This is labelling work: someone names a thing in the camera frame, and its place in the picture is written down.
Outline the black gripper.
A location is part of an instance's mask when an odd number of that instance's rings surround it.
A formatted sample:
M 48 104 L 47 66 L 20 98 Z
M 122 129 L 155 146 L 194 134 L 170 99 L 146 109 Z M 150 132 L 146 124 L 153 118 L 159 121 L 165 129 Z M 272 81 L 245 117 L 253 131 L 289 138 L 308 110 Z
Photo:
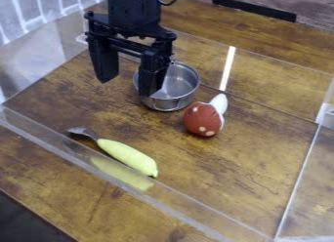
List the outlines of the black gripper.
M 106 14 L 89 11 L 83 15 L 89 24 L 86 40 L 93 67 L 102 83 L 119 75 L 118 52 L 143 54 L 139 66 L 142 97 L 150 97 L 163 85 L 177 34 L 161 25 L 161 13 L 162 7 L 175 2 L 107 0 Z

